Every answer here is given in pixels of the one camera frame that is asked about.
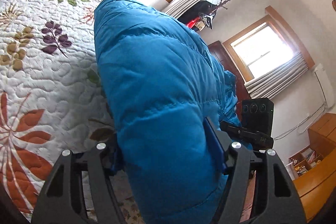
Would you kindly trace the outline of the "blue puffer jacket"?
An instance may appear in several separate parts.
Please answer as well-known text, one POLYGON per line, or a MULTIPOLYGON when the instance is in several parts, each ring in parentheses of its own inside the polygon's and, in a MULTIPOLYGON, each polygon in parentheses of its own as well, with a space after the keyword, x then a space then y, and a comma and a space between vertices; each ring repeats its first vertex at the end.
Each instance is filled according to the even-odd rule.
POLYGON ((97 68, 146 223, 210 223, 226 184, 203 120, 236 126, 236 78, 185 24, 136 0, 94 11, 97 68))

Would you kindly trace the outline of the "coat rack with clothes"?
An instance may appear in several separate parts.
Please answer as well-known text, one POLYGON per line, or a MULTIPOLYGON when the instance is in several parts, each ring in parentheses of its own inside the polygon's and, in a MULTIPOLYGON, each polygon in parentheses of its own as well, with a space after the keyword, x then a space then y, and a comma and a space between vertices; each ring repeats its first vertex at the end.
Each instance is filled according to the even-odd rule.
POLYGON ((177 20, 195 32, 201 31, 204 28, 212 30, 213 20, 217 15, 218 9, 224 8, 227 10, 225 5, 230 1, 231 0, 220 0, 217 5, 209 1, 200 1, 185 11, 177 20))

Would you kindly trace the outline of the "dark wooden headboard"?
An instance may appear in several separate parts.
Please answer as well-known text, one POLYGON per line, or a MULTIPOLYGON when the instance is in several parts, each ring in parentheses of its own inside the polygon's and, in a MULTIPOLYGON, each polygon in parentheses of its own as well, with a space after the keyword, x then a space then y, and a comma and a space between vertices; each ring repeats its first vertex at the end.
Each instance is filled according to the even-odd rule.
POLYGON ((242 102, 251 98, 244 86, 244 79, 220 41, 213 42, 212 44, 208 45, 208 48, 210 53, 215 56, 215 58, 221 63, 221 65, 224 66, 224 69, 230 71, 236 76, 236 95, 238 98, 236 113, 238 115, 238 118, 241 120, 242 102))

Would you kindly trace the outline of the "wooden desk with shelf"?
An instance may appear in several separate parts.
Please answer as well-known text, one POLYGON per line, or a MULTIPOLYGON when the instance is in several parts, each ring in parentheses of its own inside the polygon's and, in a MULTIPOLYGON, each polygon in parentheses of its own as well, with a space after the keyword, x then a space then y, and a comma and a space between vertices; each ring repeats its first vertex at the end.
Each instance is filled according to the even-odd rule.
POLYGON ((308 128, 309 145, 289 158, 293 182, 310 222, 335 190, 335 114, 326 113, 308 128))

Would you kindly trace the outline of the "white air conditioner unit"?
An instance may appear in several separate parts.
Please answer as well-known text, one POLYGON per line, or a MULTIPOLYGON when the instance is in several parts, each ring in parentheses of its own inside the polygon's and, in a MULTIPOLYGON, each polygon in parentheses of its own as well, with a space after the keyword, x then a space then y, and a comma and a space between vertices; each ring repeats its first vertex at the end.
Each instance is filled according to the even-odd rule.
POLYGON ((323 67, 322 64, 318 64, 314 67, 313 73, 317 78, 317 81, 321 88, 326 108, 331 109, 335 104, 335 95, 329 77, 327 76, 327 73, 325 71, 325 68, 323 67))

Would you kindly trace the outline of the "floral quilted bedspread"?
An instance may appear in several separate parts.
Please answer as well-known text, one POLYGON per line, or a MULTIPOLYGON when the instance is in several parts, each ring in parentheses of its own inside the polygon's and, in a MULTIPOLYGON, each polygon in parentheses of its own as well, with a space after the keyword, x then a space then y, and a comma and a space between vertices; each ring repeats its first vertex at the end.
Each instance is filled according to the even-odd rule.
POLYGON ((1 184, 28 223, 60 153, 114 135, 97 69, 102 0, 1 0, 1 184))

